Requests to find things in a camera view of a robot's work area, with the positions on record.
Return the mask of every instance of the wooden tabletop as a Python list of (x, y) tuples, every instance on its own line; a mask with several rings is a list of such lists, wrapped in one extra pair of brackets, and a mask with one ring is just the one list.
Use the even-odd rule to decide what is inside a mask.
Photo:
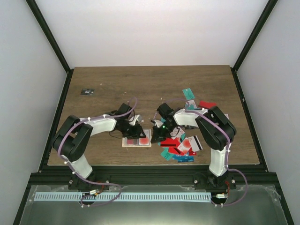
[[(200, 100), (215, 102), (237, 129), (231, 146), (229, 164), (258, 164), (259, 160), (246, 117), (229, 66), (154, 66), (154, 67), (76, 67), (61, 114), (59, 128), (69, 115), (81, 118), (102, 115), (117, 110), (131, 97), (138, 98), (135, 109), (141, 114), (145, 129), (151, 129), (157, 107), (172, 98), (184, 98), (183, 89), (191, 88), (198, 104)], [(82, 89), (94, 89), (93, 95), (81, 95)], [(183, 107), (174, 101), (171, 107)], [(203, 150), (194, 162), (166, 161), (157, 144), (151, 148), (123, 148), (121, 139), (100, 133), (90, 138), (85, 156), (91, 165), (182, 165), (209, 164), (210, 148), (198, 129), (186, 130), (186, 136), (197, 135)], [(52, 149), (48, 165), (63, 165)]]

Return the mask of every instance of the red circle on card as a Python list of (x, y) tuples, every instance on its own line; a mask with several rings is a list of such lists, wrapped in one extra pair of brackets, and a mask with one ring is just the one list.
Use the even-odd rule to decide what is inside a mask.
[(139, 143), (140, 144), (148, 144), (149, 143), (149, 138), (148, 137), (140, 138)]
[(184, 139), (182, 143), (184, 147), (191, 148), (191, 143), (189, 142), (188, 139)]

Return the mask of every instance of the purple cable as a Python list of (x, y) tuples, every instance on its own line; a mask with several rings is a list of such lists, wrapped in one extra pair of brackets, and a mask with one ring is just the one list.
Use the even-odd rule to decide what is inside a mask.
[(222, 130), (218, 125), (216, 125), (213, 121), (211, 121), (210, 119), (208, 119), (207, 117), (203, 116), (202, 114), (200, 114), (199, 112), (195, 112), (195, 111), (189, 111), (189, 110), (186, 110), (185, 111), (186, 113), (195, 113), (197, 115), (199, 115), (201, 118), (205, 119), (207, 122), (209, 122), (211, 125), (213, 125), (216, 129), (218, 129), (224, 136), (225, 138), (227, 139), (227, 145), (226, 145), (226, 153), (225, 153), (225, 162), (226, 162), (226, 165), (225, 165), (225, 168), (226, 170), (228, 171), (235, 171), (235, 172), (238, 172), (243, 178), (244, 178), (244, 181), (245, 181), (245, 184), (246, 184), (246, 187), (245, 187), (245, 192), (243, 194), (243, 196), (236, 200), (235, 202), (232, 202), (232, 203), (229, 203), (229, 204), (224, 204), (223, 206), (231, 206), (231, 205), (235, 205), (236, 203), (239, 203), (240, 201), (243, 200), (243, 198), (246, 196), (247, 194), (247, 191), (248, 191), (248, 182), (247, 182), (247, 178), (245, 177), (245, 175), (237, 170), (237, 169), (229, 169), (228, 168), (228, 158), (229, 158), (229, 146), (230, 146), (230, 138), (229, 136), (225, 133), (224, 130)]
[[(124, 113), (124, 114), (121, 114), (121, 115), (116, 115), (116, 116), (105, 116), (105, 118), (117, 118), (117, 117), (122, 117), (122, 116), (126, 116), (126, 115), (130, 114), (130, 113), (136, 108), (136, 105), (137, 105), (137, 98), (136, 98), (136, 97), (133, 97), (133, 98), (131, 98), (129, 101), (131, 101), (132, 99), (135, 99), (135, 104), (134, 104), (134, 106), (132, 107), (132, 109), (129, 110), (127, 113)], [(80, 124), (83, 124), (84, 122), (87, 122), (87, 121), (94, 121), (94, 120), (99, 120), (99, 119), (102, 119), (102, 118), (104, 118), (103, 115), (102, 115), (102, 116), (97, 116), (97, 117), (92, 117), (92, 118), (90, 118), (90, 119), (83, 119), (83, 120), (81, 120), (80, 122), (74, 124), (74, 126), (72, 126), (72, 128), (69, 129), (69, 131), (66, 133), (66, 135), (62, 138), (61, 143), (60, 143), (60, 146), (58, 147), (58, 150), (57, 150), (57, 155), (58, 155), (61, 159), (63, 159), (63, 160), (65, 161), (66, 159), (65, 159), (64, 157), (62, 157), (62, 155), (61, 155), (60, 153), (61, 153), (61, 149), (62, 149), (63, 144), (65, 143), (67, 137), (72, 133), (72, 131), (73, 131), (76, 127), (78, 127)], [(73, 172), (75, 172), (74, 168), (73, 168), (69, 163), (68, 163), (68, 166), (70, 167), (70, 169), (71, 169)], [(120, 196), (120, 194), (121, 194), (121, 192), (122, 192), (121, 186), (120, 186), (119, 184), (113, 184), (113, 183), (108, 183), (108, 184), (107, 184), (107, 183), (93, 182), (93, 181), (90, 181), (90, 180), (87, 180), (87, 179), (83, 178), (81, 175), (79, 175), (79, 174), (76, 173), (76, 172), (75, 172), (75, 174), (76, 174), (77, 177), (79, 177), (79, 178), (82, 179), (83, 181), (85, 181), (85, 182), (87, 182), (87, 183), (90, 183), (90, 184), (94, 184), (94, 185), (112, 185), (112, 186), (117, 186), (117, 187), (120, 188), (120, 192), (119, 192), (119, 194), (118, 194), (115, 198), (113, 198), (113, 199), (111, 199), (111, 200), (109, 200), (109, 201), (107, 201), (107, 202), (105, 202), (105, 203), (103, 203), (103, 204), (100, 204), (100, 205), (106, 205), (106, 204), (108, 204), (108, 203), (113, 202), (114, 200), (116, 200), (116, 199)]]
[[(168, 103), (168, 102), (172, 102), (172, 101), (182, 101), (182, 102), (187, 103), (187, 105), (190, 105), (190, 103), (187, 100), (183, 99), (183, 98), (172, 98), (172, 99), (169, 99), (169, 100), (165, 101), (164, 103)], [(155, 120), (155, 117), (157, 116), (157, 114), (158, 114), (158, 112), (156, 112), (154, 114), (153, 120)]]

